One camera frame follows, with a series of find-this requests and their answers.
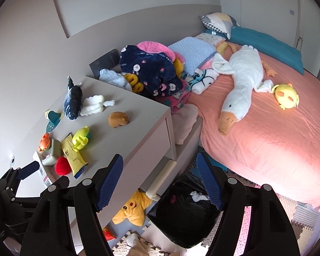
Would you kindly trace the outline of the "white paper box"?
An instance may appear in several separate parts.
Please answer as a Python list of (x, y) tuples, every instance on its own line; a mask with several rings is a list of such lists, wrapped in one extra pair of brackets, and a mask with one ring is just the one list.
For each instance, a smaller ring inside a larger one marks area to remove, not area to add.
[(34, 152), (33, 159), (39, 163), (39, 175), (41, 181), (48, 188), (56, 181), (56, 179), (53, 176), (53, 173), (51, 172), (51, 168), (42, 164), (42, 157), (38, 151)]

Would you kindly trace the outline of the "orange plastic crab toy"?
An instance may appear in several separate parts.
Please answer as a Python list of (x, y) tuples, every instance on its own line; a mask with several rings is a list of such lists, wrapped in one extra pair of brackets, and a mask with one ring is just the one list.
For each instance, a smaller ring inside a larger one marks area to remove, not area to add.
[(40, 143), (39, 143), (39, 146), (38, 146), (38, 151), (39, 153), (42, 153), (46, 150), (48, 150), (51, 146), (51, 140), (49, 138), (49, 133), (45, 133), (41, 140), (40, 140)]

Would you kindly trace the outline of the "red heart plush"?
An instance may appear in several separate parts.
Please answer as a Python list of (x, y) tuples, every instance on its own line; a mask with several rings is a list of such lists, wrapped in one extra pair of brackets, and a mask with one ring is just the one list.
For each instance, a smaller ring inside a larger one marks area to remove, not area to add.
[(55, 172), (59, 176), (65, 176), (72, 172), (66, 157), (62, 156), (58, 158), (57, 163), (55, 164)]

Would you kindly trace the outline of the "yellow snack wrapper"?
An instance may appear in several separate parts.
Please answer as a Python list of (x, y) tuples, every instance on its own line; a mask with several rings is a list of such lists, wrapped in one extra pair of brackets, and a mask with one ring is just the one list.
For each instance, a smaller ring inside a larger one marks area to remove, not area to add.
[(73, 176), (75, 179), (78, 179), (82, 173), (84, 172), (85, 168), (87, 167), (88, 163), (83, 159), (82, 155), (79, 151), (74, 150), (74, 144), (72, 142), (72, 134), (69, 133), (62, 141), (62, 151), (67, 161), (71, 167)]

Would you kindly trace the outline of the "teal tape dispenser holder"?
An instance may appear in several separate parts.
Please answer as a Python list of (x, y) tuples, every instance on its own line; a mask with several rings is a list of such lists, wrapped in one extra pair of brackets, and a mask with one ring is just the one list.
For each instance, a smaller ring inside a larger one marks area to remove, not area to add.
[(60, 123), (61, 119), (64, 117), (64, 112), (55, 112), (53, 110), (47, 110), (44, 115), (45, 118), (48, 120), (45, 132), (50, 133)]

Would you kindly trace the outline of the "brown capybara plush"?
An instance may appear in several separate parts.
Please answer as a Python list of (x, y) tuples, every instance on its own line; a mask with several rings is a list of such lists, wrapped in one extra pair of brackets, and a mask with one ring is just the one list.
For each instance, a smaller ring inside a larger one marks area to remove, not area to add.
[(112, 112), (109, 115), (108, 122), (112, 128), (117, 128), (128, 124), (129, 118), (124, 112)]

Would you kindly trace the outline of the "dark blue fish plush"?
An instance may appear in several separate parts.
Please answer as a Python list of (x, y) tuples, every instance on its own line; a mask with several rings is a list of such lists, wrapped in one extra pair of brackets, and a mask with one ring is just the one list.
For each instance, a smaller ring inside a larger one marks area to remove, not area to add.
[(70, 76), (67, 79), (67, 94), (63, 103), (64, 113), (69, 120), (75, 120), (79, 117), (83, 106), (82, 84), (74, 84)]

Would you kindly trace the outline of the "black trash bag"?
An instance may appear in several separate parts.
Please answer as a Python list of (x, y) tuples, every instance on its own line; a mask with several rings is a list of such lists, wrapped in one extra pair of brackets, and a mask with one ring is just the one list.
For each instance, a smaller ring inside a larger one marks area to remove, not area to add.
[(194, 200), (192, 192), (208, 197), (202, 180), (185, 172), (147, 213), (149, 220), (170, 241), (185, 249), (203, 241), (221, 213), (209, 199)]

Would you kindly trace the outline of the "pink bed sheet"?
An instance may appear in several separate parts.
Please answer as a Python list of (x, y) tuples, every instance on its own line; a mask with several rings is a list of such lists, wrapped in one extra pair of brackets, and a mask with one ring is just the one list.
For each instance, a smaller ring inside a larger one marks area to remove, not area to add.
[(233, 89), (221, 75), (189, 103), (202, 118), (200, 140), (206, 152), (240, 176), (295, 201), (320, 207), (320, 81), (261, 54), (276, 71), (273, 83), (291, 83), (300, 97), (296, 108), (283, 110), (270, 93), (253, 93), (248, 114), (226, 135), (218, 131), (221, 107)]

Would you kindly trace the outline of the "yellow plush garment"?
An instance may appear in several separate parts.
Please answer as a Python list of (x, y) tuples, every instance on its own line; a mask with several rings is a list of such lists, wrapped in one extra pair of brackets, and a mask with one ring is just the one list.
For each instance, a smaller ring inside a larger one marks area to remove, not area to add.
[[(173, 66), (176, 71), (176, 75), (178, 77), (181, 77), (182, 72), (184, 71), (184, 64), (180, 61), (178, 57), (175, 58), (175, 61), (173, 62)], [(134, 93), (141, 93), (144, 89), (143, 84), (139, 81), (139, 78), (137, 75), (131, 74), (131, 73), (122, 73), (123, 77), (127, 80), (127, 82), (131, 85), (132, 91)]]

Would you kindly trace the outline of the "yellow chick plush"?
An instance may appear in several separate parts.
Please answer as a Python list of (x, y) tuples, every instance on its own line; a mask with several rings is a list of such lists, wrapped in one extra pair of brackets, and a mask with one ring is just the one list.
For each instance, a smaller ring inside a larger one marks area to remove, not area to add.
[(291, 83), (277, 84), (272, 87), (271, 92), (282, 110), (298, 107), (300, 98)]

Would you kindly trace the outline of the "navy bunny print blanket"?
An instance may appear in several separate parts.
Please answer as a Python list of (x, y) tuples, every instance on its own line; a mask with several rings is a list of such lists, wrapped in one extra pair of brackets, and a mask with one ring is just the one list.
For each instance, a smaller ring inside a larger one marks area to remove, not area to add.
[(165, 53), (147, 53), (135, 45), (127, 45), (121, 50), (119, 64), (123, 72), (136, 75), (152, 96), (172, 95), (183, 88)]

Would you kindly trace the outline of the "white goose plush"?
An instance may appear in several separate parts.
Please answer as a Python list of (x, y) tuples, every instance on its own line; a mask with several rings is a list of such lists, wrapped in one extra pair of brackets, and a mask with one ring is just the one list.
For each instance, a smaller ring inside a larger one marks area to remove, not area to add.
[(273, 87), (270, 79), (277, 72), (259, 56), (256, 48), (250, 45), (232, 47), (232, 55), (226, 60), (216, 53), (211, 67), (220, 75), (230, 75), (233, 89), (229, 92), (221, 108), (218, 131), (226, 135), (231, 127), (241, 121), (251, 106), (252, 93), (269, 93)]

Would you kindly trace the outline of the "patterned checked pillow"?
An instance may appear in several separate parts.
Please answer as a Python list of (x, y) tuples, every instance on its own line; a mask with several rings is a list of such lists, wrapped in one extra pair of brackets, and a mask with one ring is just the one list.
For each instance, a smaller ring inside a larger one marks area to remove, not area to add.
[(231, 39), (231, 30), (239, 26), (232, 16), (220, 12), (200, 15), (200, 20), (207, 29), (220, 33), (227, 39)]

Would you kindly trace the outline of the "black wall switch panel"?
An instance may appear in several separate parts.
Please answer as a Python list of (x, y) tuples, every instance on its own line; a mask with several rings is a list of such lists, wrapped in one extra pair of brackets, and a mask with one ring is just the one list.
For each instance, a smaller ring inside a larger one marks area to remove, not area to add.
[(100, 71), (102, 69), (113, 69), (119, 64), (120, 54), (117, 49), (112, 49), (108, 53), (102, 55), (94, 62), (89, 64), (89, 67), (94, 75), (95, 79), (100, 77)]

